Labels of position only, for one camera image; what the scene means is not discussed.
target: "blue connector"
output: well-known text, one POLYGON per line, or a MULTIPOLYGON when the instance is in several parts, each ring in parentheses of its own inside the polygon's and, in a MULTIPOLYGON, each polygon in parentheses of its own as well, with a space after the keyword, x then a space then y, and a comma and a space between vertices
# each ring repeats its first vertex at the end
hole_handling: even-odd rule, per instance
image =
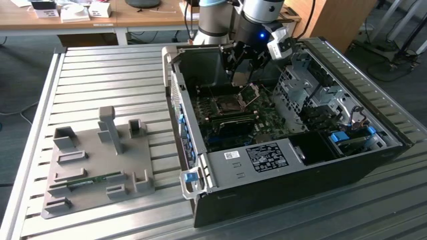
POLYGON ((191 183, 199 180, 199 175, 196 172, 189 172, 184 174, 184 182, 191 183))
POLYGON ((185 123, 185 118, 184 118, 184 114, 183 114, 183 113, 179 115, 177 122, 179 122, 180 124, 185 123))
POLYGON ((368 127, 367 127, 367 131, 368 131, 368 133, 369 133, 371 135, 373 135, 373 134, 376 133, 376 130, 375 130, 375 128, 373 128, 372 126, 368 126, 368 127))
POLYGON ((331 135, 331 138, 335 143, 349 139, 345 132, 343 132, 343 131, 333 132, 331 135))

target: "green circuit board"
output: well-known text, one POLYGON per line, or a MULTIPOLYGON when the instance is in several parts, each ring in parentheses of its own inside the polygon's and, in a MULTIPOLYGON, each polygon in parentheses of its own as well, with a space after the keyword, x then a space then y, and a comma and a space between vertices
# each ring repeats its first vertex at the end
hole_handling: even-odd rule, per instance
POLYGON ((193 112, 208 152, 269 142, 289 134, 271 99, 273 89, 255 85, 239 94, 193 97, 193 112))

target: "gray carpet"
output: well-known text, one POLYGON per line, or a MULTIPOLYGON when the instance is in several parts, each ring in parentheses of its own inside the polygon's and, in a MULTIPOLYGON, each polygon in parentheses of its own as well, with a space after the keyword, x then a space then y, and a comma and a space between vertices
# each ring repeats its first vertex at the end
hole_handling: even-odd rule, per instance
MULTIPOLYGON (((377 25, 384 10, 373 10, 367 22, 377 25)), ((384 27, 377 41, 384 41, 385 33, 392 27, 393 22, 403 14, 396 12, 384 27)), ((407 24, 396 42, 403 42, 416 26, 416 21, 407 24)), ((145 32, 136 36, 144 42, 169 43, 175 31, 145 32)), ((184 42, 187 33, 179 32, 177 39, 184 42)), ((417 35, 412 48, 416 49, 427 39, 427 30, 417 35)), ((0 112, 14 112, 30 105, 38 100, 45 76, 50 64, 54 47, 60 46, 60 40, 56 36, 17 36, 9 37, 4 46, 0 46, 0 112)), ((347 53, 347 57, 356 66, 365 71, 367 66, 377 63, 383 59, 356 47, 347 53)), ((393 82, 377 82, 380 87, 391 97, 403 105, 417 120, 427 125, 427 83, 424 82, 427 69, 423 63, 424 57, 419 57, 421 64, 407 75, 393 82)), ((381 78, 391 79, 405 73, 401 67, 396 72, 389 73, 385 66, 372 68, 372 72, 381 78)), ((25 112, 25 116, 32 120, 36 108, 25 112)), ((0 131, 0 183, 12 183, 22 156, 26 137, 30 126, 18 115, 0 116, 2 129, 0 131)), ((0 187, 0 219, 2 219, 4 210, 10 194, 10 187, 0 187)))

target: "white device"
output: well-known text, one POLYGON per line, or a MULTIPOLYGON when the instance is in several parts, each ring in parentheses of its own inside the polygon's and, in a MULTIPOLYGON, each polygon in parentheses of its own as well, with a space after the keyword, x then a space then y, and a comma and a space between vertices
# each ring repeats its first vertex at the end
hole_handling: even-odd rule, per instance
POLYGON ((72 23, 89 21, 89 13, 88 9, 78 4, 68 4, 61 7, 60 10, 60 22, 61 23, 72 23))
POLYGON ((93 18, 109 18, 112 14, 112 6, 109 2, 92 2, 88 7, 88 14, 93 18))

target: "cardboard box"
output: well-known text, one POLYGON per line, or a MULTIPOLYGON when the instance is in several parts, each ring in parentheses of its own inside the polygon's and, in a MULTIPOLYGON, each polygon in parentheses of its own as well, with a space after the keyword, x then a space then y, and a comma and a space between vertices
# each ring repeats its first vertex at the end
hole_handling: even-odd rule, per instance
POLYGON ((112 14, 112 6, 108 2, 92 2, 88 7, 88 14, 94 18, 109 18, 112 14))

